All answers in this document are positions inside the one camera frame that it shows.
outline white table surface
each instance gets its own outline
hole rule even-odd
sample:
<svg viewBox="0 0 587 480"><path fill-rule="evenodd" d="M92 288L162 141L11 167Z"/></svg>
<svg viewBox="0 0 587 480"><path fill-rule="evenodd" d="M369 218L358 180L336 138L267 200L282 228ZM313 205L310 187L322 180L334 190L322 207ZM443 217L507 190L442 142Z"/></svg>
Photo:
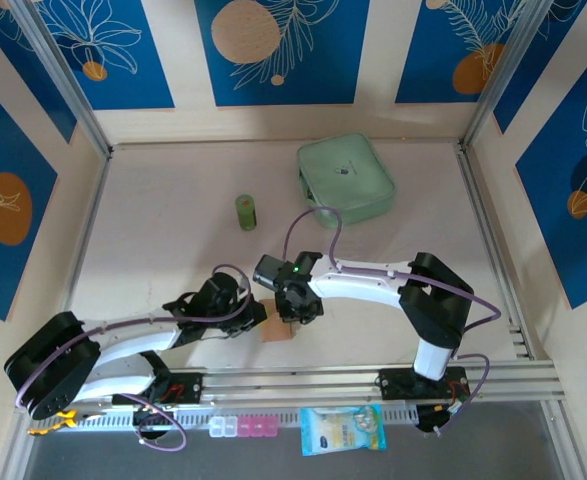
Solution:
<svg viewBox="0 0 587 480"><path fill-rule="evenodd" d="M220 263L249 277L264 253L281 254L290 222L305 210L296 151L301 142L210 143L117 150L73 300L80 319L144 314L198 290ZM430 252L476 294L502 306L453 146L375 141L397 194L387 214L347 226L338 258L397 262ZM234 199L253 196L258 227L240 230ZM309 216L299 251L326 252L333 231ZM258 299L271 293L255 286ZM411 362L418 337L398 309L325 300L325 314L293 340L262 343L259 329L163 355L170 367L335 366ZM474 305L469 322L487 314ZM505 317L465 336L460 353L516 358Z"/></svg>

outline metal frame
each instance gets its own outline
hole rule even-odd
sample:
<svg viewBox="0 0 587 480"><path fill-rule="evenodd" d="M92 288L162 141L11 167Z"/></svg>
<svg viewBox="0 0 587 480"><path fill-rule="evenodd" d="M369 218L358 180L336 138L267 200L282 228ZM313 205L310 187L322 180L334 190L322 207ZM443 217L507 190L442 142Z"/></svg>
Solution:
<svg viewBox="0 0 587 480"><path fill-rule="evenodd" d="M419 137L419 138L393 138L393 137L375 137L375 140L393 140L402 143L450 143L455 144L460 141L457 137ZM113 145L113 151L117 150L158 150L158 149L171 149L171 148L180 148L187 144L220 144L220 143L286 143L286 142L296 142L297 140L279 140L279 139L272 139L272 140L254 140L254 139L247 139L247 140L198 140L198 141L188 141L188 142L126 142L126 143L116 143Z"/></svg>
<svg viewBox="0 0 587 480"><path fill-rule="evenodd" d="M462 150L473 145L486 121L493 114L493 110L511 81L522 57L529 48L533 37L540 28L542 21L548 14L554 0L527 0L522 9L522 15L513 27L513 32L506 42L504 53L489 77L484 91L480 95L471 121L464 135L462 135Z"/></svg>
<svg viewBox="0 0 587 480"><path fill-rule="evenodd" d="M578 445L571 433L565 403L541 402L542 411L564 477L571 480L584 480L587 479L587 469L577 453Z"/></svg>
<svg viewBox="0 0 587 480"><path fill-rule="evenodd" d="M544 359L548 358L541 347L540 341L534 330L531 330L524 321L522 306L518 300L517 291L513 284L511 274L512 269L508 267L507 256L504 254L504 248L498 238L502 238L499 233L499 222L492 208L489 208L484 201L487 192L486 186L481 181L482 175L479 172L479 164L474 153L465 152L461 145L456 146L456 156L460 165L460 170L464 178L467 193L471 199L473 210L478 223L478 228L484 239L493 275L495 276L500 287L502 301L509 313L509 322L512 326L511 332L521 335L526 352L518 353L519 358Z"/></svg>
<svg viewBox="0 0 587 480"><path fill-rule="evenodd" d="M92 226L99 208L101 194L108 175L108 160L113 148L109 145L88 100L79 87L55 40L37 13L37 8L29 0L8 0L18 25L33 46L48 74L62 93L64 99L85 128L97 151L105 158L96 194L91 205L82 239L79 244L76 266L69 279L68 295L63 299L63 308L69 308L73 298L82 262L90 239ZM529 1L524 7L522 17L516 24L507 42L504 54L491 75L480 96L475 111L463 137L455 145L456 156L473 205L478 227L484 238L491 268L500 287L504 305L509 312L510 331L514 344L522 348L513 362L496 362L491 365L487 382L477 401L540 401L545 413L549 432L558 459L566 478L587 478L586 468L577 454L575 439L571 434L564 408L564 392L555 372L552 361L546 358L534 332L524 321L522 308L518 302L517 290L512 277L508 256L501 243L499 222L490 204L490 195L482 182L479 163L474 157L472 145L481 128L490 118L495 105L510 81L517 65L526 52L539 25L547 14L553 0ZM455 140L433 139L431 141ZM147 148L147 144L125 144L119 148ZM171 145L153 145L153 148L170 148ZM469 382L477 382L483 365L478 363L457 363L467 368ZM405 402L382 402L375 379L380 368L407 367L407 365L376 365L359 367L320 367L320 368L280 368L280 369L222 369L205 370L202 391L203 404L199 406L176 406L186 415L185 427L203 428L208 417L203 415L223 409L224 414L242 411L242 408L277 408L284 412L281 417L289 421L289 410L295 407L313 405L344 405L353 403L382 403L389 412L407 408ZM127 415L132 407L112 407L98 403L97 407L107 412L108 417ZM191 414L197 414L192 420ZM20 478L26 469L32 446L32 438L26 433L31 424L26 413L16 413L12 423L12 435L7 442L4 461L0 462L0 478ZM88 425L80 422L77 431L83 429L113 430L130 429L130 424L103 421Z"/></svg>
<svg viewBox="0 0 587 480"><path fill-rule="evenodd" d="M24 36L29 41L35 54L42 62L53 83L62 94L62 97L69 105L69 108L84 127L85 132L98 151L106 161L111 155L111 146L102 130L89 101L77 79L71 71L60 48L55 43L46 24L40 17L37 7L31 0L8 0L11 7L11 14L18 26L22 29Z"/></svg>
<svg viewBox="0 0 587 480"><path fill-rule="evenodd" d="M452 362L452 366L466 369L468 382L473 388L484 372L483 363ZM199 405L178 404L171 410L178 415L198 417L198 421L185 421L188 428L206 426L202 420L212 412L230 414L246 411L261 414L273 411L295 411L299 407L336 407L380 404L397 410L416 406L424 401L383 401L377 385L379 371L383 368L411 368L410 364L366 365L353 367L310 368L222 368L222 369L176 369L174 373L202 373ZM562 385L550 360L502 361L491 365L489 376L482 386L479 402L544 401L564 400ZM77 404L78 410L105 412L97 420L80 421L76 431L126 430L131 426L130 414L138 406L113 406L108 399L90 400ZM46 428L56 422L55 418L34 422L35 428Z"/></svg>

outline plastic packet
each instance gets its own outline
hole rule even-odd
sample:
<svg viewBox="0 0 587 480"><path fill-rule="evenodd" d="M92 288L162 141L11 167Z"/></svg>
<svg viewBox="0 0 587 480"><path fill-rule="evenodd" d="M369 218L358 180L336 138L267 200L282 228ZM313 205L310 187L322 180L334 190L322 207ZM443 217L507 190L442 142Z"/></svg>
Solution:
<svg viewBox="0 0 587 480"><path fill-rule="evenodd" d="M379 405L344 408L302 408L302 455L357 448L386 450Z"/></svg>

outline cable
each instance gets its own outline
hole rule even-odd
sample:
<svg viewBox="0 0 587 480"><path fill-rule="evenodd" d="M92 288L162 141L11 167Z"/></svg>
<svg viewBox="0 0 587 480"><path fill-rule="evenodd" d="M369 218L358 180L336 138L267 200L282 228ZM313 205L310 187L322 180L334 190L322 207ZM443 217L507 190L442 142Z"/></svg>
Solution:
<svg viewBox="0 0 587 480"><path fill-rule="evenodd" d="M337 261L335 260L335 246L337 245L337 240L338 240L338 238L340 238L340 234L342 233L342 216L340 215L340 212L338 210L336 210L335 208L332 208L332 207L311 207L309 210L298 215L297 218L295 218L295 220L293 220L293 222L291 223L291 226L289 227L288 232L286 232L286 237L284 238L284 248L282 249L282 260L286 261L286 254L288 251L289 240L291 238L291 233L293 232L293 228L295 227L295 225L297 225L297 223L300 220L302 220L302 218L307 216L308 214L319 211L319 210L325 210L327 212L331 212L337 218L337 229L335 230L335 235L333 236L333 240L331 240L331 245L329 246L328 257L329 257L329 261L331 262L331 265L333 265L333 267L338 272L355 273L355 274L363 274L363 275L374 275L374 276L383 276L383 277L386 277L389 275L389 272L387 270L382 270L379 268L347 267L344 265L338 265ZM464 333L468 332L472 328L479 327L480 325L484 325L485 323L492 322L493 320L497 320L498 318L500 318L502 316L502 312L500 312L500 309L497 308L495 305L487 302L486 300L484 300L476 295L473 295L472 293L469 293L465 290L462 290L460 288L456 288L456 287L453 287L447 283L440 282L439 280L428 278L423 275L417 275L414 273L406 273L406 272L398 272L398 271L393 271L392 273L393 273L393 275L392 275L393 278L400 277L400 278L404 278L406 280L415 280L415 281L418 281L421 283L426 283L426 284L431 285L436 288L441 288L442 290L447 290L447 291L449 291L455 295L458 295L462 298L465 298L465 299L470 300L472 302L476 302L476 303L482 305L483 307L485 307L493 312L492 315L485 317L485 318L482 318L480 320L477 320L476 322L473 322L470 325L467 325L464 328Z"/></svg>
<svg viewBox="0 0 587 480"><path fill-rule="evenodd" d="M144 423L147 423L148 421L152 420L153 418L156 418L156 416L151 415L150 417L147 417L146 421L140 422L140 424L135 429L135 434L137 435L137 438L139 439L139 441L142 445L145 445L149 448L152 448L153 450L159 450L161 452L179 452L184 447L186 447L186 430L184 430L184 427L182 427L182 425L180 425L180 422L175 420L175 418L173 418L171 415L166 413L160 407L153 405L152 403L147 401L145 398L142 398L138 395L131 395L129 393L120 393L120 395L128 398L129 400L133 400L134 402L140 403L147 408L150 408L151 411L155 413L155 415L159 415L159 416L165 418L166 420L168 420L180 432L180 435L182 436L182 442L176 447L162 447L160 445L157 445L155 443L151 443L148 440L146 440L142 436L142 426Z"/></svg>
<svg viewBox="0 0 587 480"><path fill-rule="evenodd" d="M486 364L486 367L484 368L484 373L482 374L480 380L477 382L477 385L475 386L471 394L468 396L466 400L464 400L464 403L462 403L460 408L457 409L457 412L455 412L455 414L449 419L449 421L442 425L441 428L436 427L433 429L433 431L437 434L438 437L441 436L442 433L450 427L451 422L454 418L457 418L460 413L462 413L464 410L468 408L473 399L480 392L480 388L482 388L482 385L484 385L486 377L489 376L489 370L491 369L491 361L489 360L489 357L487 357L483 353L467 353L465 355L458 355L456 357L457 360L464 360L465 358L481 358L482 360L484 360L484 363Z"/></svg>
<svg viewBox="0 0 587 480"><path fill-rule="evenodd" d="M451 403L455 403L455 400L457 399L457 395L455 393L455 385L453 385L451 382L448 382L449 387L451 388L451 394L453 395L453 398L451 399Z"/></svg>
<svg viewBox="0 0 587 480"><path fill-rule="evenodd" d="M462 383L461 383L461 382L458 382L457 380L453 380L453 381L451 382L451 385L459 385L459 386L460 386L460 388L462 389L462 391L464 391L464 393L465 393L466 395L470 395L470 394L471 394L471 390L469 390L469 386L468 386L468 384L467 384L467 385L462 385Z"/></svg>
<svg viewBox="0 0 587 480"><path fill-rule="evenodd" d="M207 340L228 340L231 338L230 335L215 335L214 337L200 338L200 342L206 342Z"/></svg>
<svg viewBox="0 0 587 480"><path fill-rule="evenodd" d="M235 312L229 313L227 315L222 315L220 317L210 317L210 318L206 318L206 317L160 317L160 318L147 317L147 318L138 318L135 320L126 320L124 322L112 323L112 324L107 325L105 327L97 327L97 328L94 328L94 329L89 330L87 332L81 333L80 335L73 337L71 340L66 342L64 345L60 346L51 355L49 355L42 363L40 363L35 368L35 370L33 370L33 373L31 373L31 375L29 375L29 377L26 379L26 381L22 384L20 389L17 391L17 395L15 396L15 406L17 408L23 407L24 404L22 402L22 399L24 398L24 395L26 394L28 389L31 388L33 383L35 383L35 381L42 374L42 372L44 372L44 370L46 370L49 367L49 365L51 365L58 357L62 356L64 353L67 352L67 350L69 350L71 347L73 347L77 343L81 342L85 338L91 337L96 334L104 334L104 333L109 332L111 330L132 327L134 325L140 325L140 324L144 324L144 323L155 323L155 322L161 322L161 323L184 323L184 322L217 323L217 322L225 322L227 320L231 320L232 318L235 318L236 316L238 316L240 313L242 313L242 311L246 307L248 307L248 305L251 301L251 282L249 282L249 278L246 276L246 274L242 270L240 270L238 267L236 267L234 265L229 265L227 263L223 263L223 264L218 265L217 267L215 267L213 269L212 273L214 274L215 272L217 272L221 268L231 268L231 269L235 270L236 272L238 272L242 276L245 283L247 284L247 289L246 289L247 293L246 293L246 298L244 299L244 303ZM27 408L29 408L31 406L31 402L29 402L29 404L26 405Z"/></svg>

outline mint green bag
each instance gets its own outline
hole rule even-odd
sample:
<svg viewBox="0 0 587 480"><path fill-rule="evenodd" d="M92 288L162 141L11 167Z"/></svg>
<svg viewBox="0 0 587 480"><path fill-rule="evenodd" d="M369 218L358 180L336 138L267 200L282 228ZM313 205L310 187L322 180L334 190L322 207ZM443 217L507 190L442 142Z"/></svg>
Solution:
<svg viewBox="0 0 587 480"><path fill-rule="evenodd" d="M345 225L391 208L395 184L363 134L350 133L305 145L297 157L307 203L337 209ZM330 212L318 211L316 217L327 228L337 227Z"/></svg>

